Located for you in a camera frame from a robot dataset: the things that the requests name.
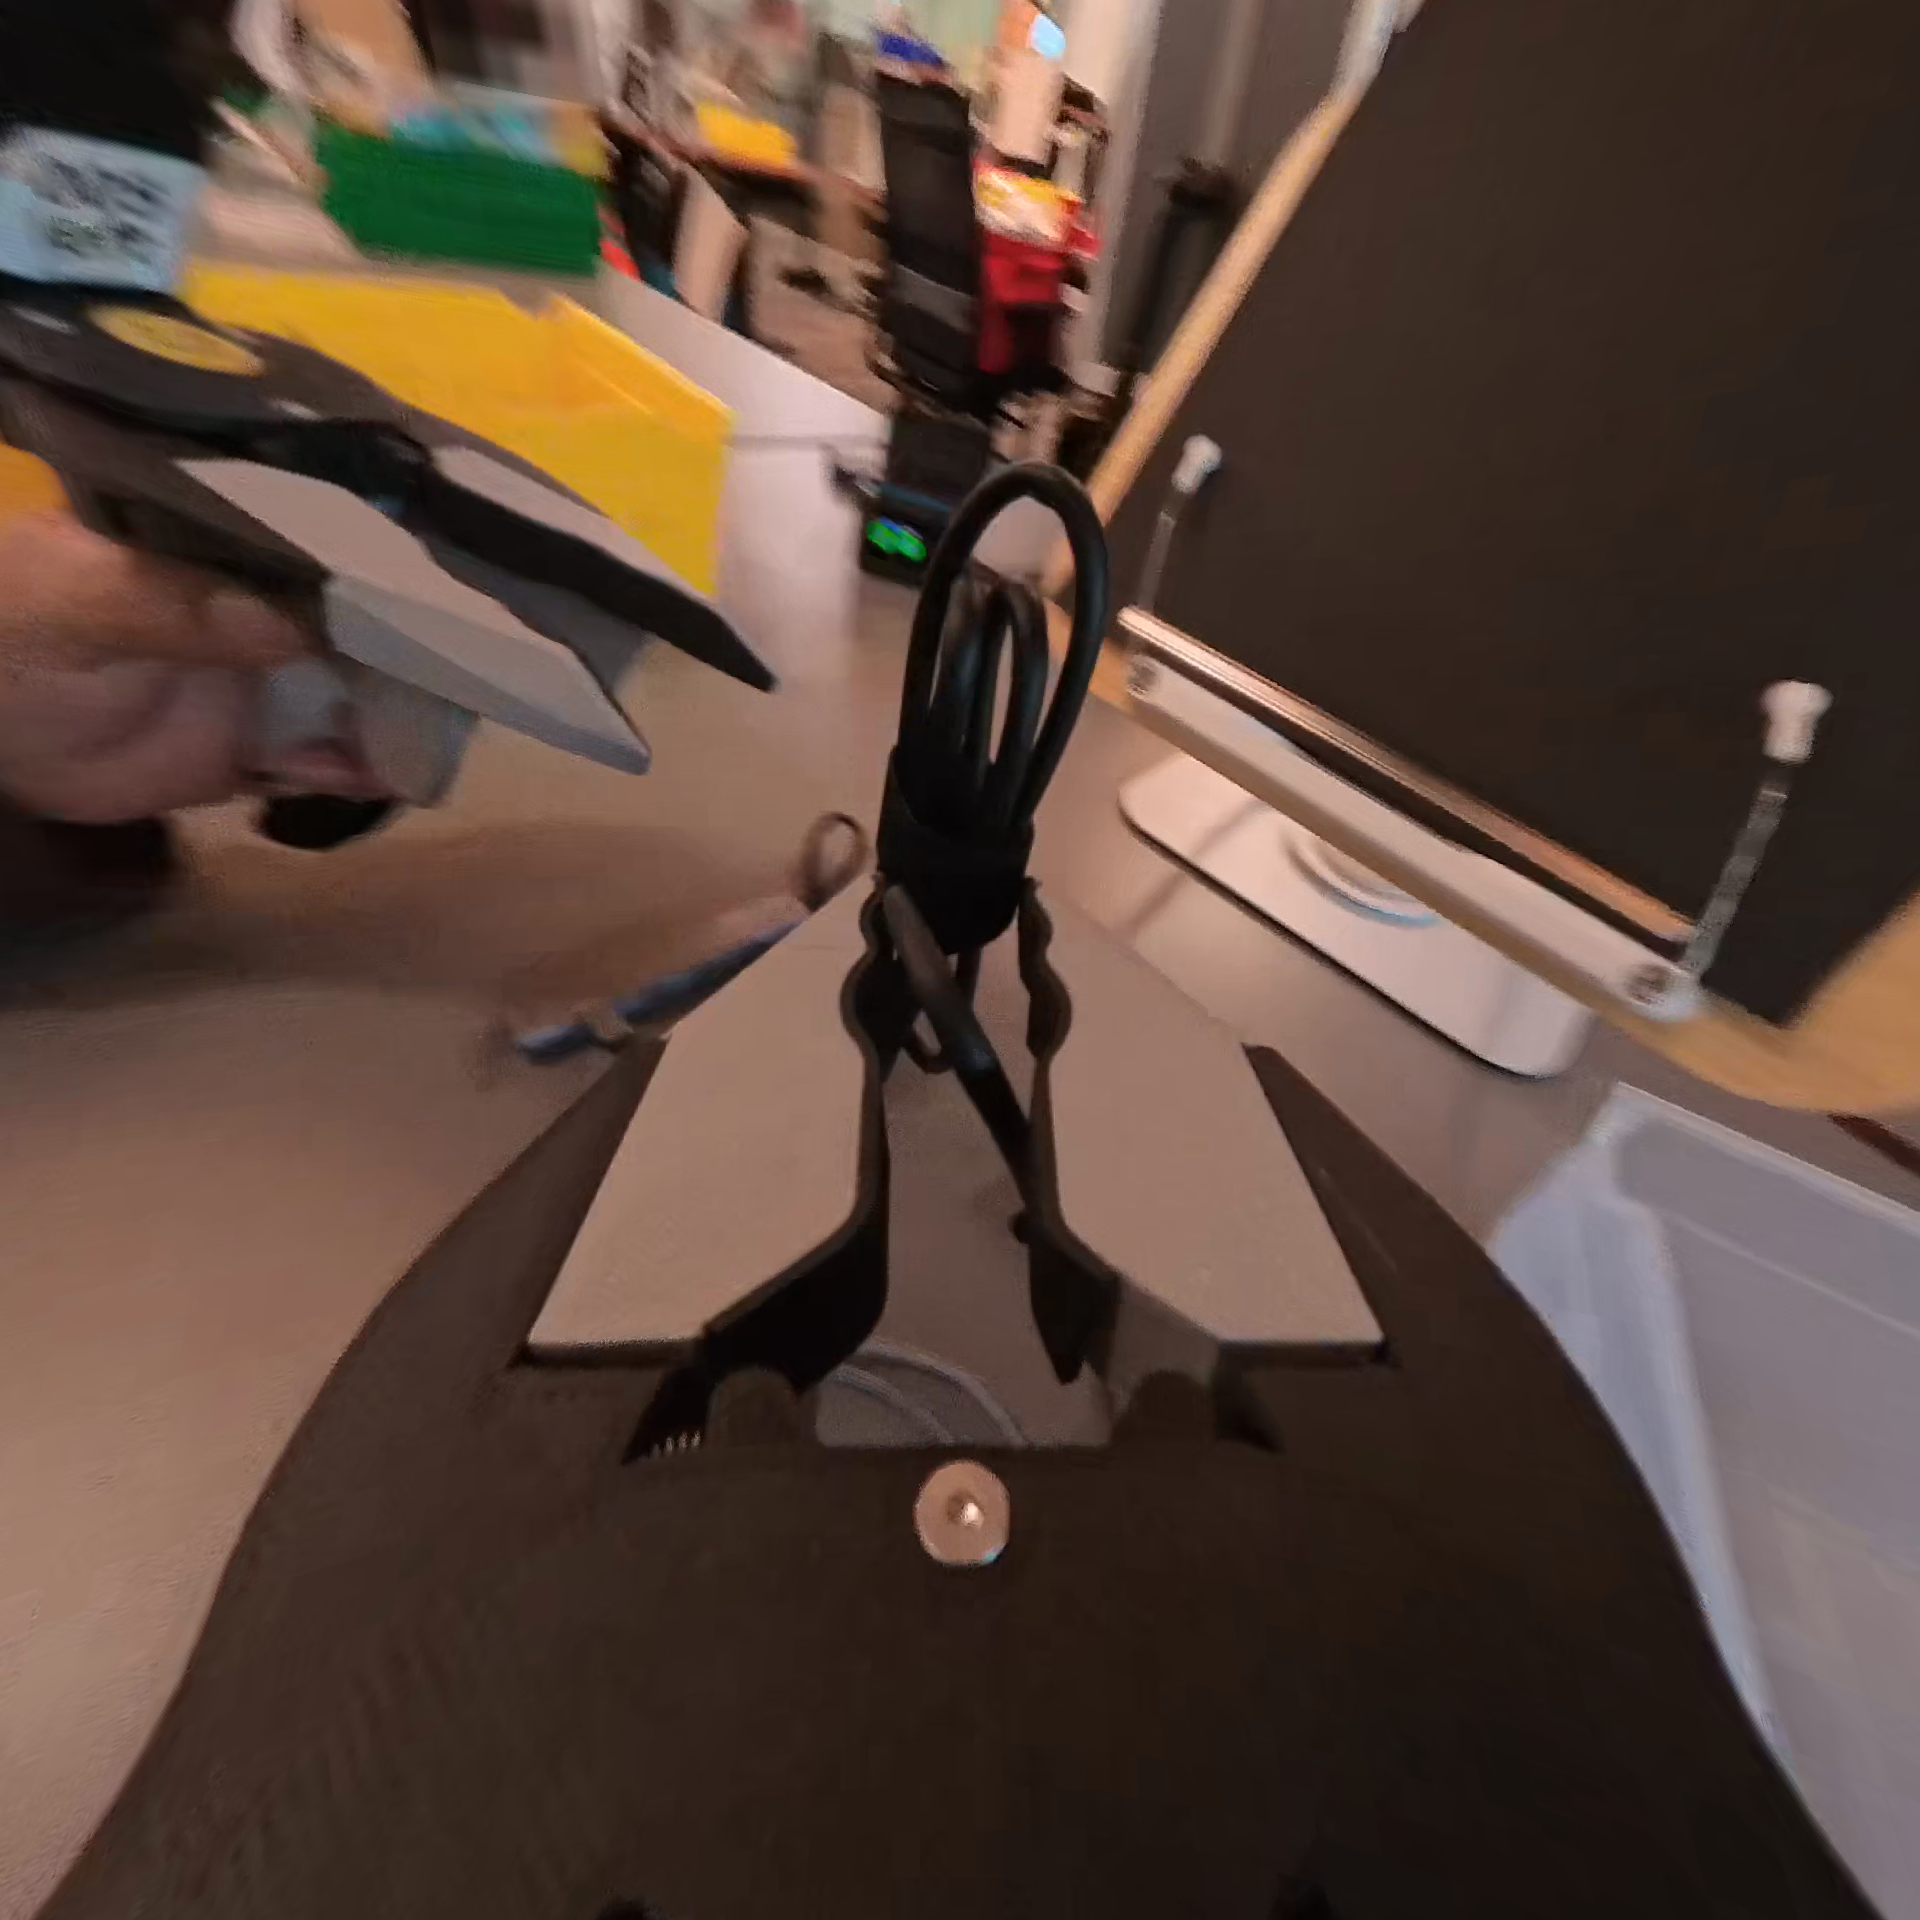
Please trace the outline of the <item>black office chair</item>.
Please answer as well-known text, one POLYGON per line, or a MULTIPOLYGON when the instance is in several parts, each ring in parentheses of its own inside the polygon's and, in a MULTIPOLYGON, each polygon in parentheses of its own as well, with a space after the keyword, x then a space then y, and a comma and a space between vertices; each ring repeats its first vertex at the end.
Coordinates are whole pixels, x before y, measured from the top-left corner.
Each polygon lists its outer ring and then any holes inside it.
POLYGON ((872 368, 897 394, 886 474, 945 506, 987 470, 1003 378, 986 366, 968 96, 880 71, 882 274, 872 368))

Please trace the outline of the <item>black panel with wooden edge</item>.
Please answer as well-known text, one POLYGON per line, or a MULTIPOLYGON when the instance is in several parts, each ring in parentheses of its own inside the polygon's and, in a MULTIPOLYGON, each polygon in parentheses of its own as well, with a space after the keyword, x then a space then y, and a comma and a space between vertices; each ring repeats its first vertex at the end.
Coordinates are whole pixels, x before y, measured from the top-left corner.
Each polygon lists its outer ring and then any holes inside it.
POLYGON ((1916 4, 1422 4, 1278 154, 1096 468, 1156 607, 1628 930, 1708 903, 1760 694, 1832 693, 1682 1024, 1770 1106, 1916 1109, 1916 4))

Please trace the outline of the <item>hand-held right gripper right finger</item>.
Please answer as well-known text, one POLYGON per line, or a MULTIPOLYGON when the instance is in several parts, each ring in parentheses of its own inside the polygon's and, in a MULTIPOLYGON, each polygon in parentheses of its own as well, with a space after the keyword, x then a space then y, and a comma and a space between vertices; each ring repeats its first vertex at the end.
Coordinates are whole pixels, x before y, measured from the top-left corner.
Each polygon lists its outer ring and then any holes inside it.
POLYGON ((1028 882, 1028 1303, 1064 1383, 1377 1360, 1386 1332, 1259 1069, 1275 1060, 1028 882))

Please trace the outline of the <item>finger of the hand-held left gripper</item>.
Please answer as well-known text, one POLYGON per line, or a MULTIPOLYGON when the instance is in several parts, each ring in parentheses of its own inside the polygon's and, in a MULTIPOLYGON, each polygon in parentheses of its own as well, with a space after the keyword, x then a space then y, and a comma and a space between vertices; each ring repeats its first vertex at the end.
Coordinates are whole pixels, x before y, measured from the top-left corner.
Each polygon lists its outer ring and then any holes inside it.
POLYGON ((558 751, 649 770, 652 750, 616 697, 644 644, 628 622, 457 548, 441 554, 317 477, 219 456, 181 468, 325 568, 328 638, 346 661, 558 751))
POLYGON ((402 528, 459 585, 613 671, 644 639, 758 693, 776 670, 714 599, 580 497, 478 448, 433 448, 414 466, 402 528))

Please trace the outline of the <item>clear plastic bin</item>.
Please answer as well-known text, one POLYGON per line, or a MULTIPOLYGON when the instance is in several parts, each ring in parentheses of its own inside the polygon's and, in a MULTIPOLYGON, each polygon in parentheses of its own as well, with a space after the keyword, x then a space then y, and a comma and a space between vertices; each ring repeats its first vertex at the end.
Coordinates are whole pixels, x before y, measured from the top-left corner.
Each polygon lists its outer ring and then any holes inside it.
POLYGON ((1644 1089, 1493 1256, 1612 1418, 1749 1716, 1918 1914, 1916 1209, 1644 1089))

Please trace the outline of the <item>person's left hand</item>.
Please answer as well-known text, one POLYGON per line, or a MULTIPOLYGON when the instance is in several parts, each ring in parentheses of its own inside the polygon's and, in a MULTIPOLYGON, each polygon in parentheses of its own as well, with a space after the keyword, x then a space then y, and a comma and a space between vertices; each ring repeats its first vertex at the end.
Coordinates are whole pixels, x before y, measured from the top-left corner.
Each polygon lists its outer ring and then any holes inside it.
POLYGON ((302 657, 283 607, 59 517, 3 537, 3 793, 32 815, 123 824, 249 793, 346 793, 333 740, 256 746, 256 678, 302 657))

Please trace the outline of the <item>green plastic crate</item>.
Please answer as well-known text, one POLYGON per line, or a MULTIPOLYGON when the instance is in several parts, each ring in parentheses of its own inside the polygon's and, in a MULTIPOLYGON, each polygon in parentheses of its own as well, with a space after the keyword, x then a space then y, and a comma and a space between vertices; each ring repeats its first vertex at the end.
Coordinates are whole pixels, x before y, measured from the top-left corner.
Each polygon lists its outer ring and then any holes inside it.
POLYGON ((321 206, 363 250, 586 278, 604 255, 601 188, 549 160, 433 148, 323 117, 321 206))

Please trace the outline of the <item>grey usb hub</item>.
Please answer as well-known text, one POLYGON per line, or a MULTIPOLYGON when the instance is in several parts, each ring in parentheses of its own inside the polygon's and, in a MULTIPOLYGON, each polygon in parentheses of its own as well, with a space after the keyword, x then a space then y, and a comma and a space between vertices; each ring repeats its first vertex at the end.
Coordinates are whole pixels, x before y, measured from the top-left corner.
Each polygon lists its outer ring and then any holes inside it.
POLYGON ((700 950, 643 983, 604 999, 589 999, 564 1015, 509 1017, 502 1038, 509 1053, 531 1064, 563 1064, 589 1052, 622 1052, 677 1024, 746 968, 777 949, 803 916, 789 914, 700 950))

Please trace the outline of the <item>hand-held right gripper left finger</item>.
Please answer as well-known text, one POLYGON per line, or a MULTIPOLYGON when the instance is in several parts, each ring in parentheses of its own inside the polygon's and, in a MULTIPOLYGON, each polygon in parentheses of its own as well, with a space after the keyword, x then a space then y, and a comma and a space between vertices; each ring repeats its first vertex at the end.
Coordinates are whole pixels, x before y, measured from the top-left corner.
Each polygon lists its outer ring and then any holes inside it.
POLYGON ((868 916, 867 894, 837 896, 665 1039, 531 1360, 758 1367, 811 1389, 876 1330, 889 1160, 858 1004, 868 916))

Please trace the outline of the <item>yellow plastic bin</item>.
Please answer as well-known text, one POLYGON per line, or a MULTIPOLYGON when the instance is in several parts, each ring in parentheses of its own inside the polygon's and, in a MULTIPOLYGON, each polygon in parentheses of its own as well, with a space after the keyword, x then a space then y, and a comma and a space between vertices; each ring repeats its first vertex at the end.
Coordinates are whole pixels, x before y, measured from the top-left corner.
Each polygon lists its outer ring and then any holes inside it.
POLYGON ((420 456, 478 448, 708 591, 729 433, 718 399, 564 300, 224 265, 172 295, 4 276, 4 521, 62 512, 264 585, 313 591, 325 568, 184 461, 312 474, 402 525, 420 456))

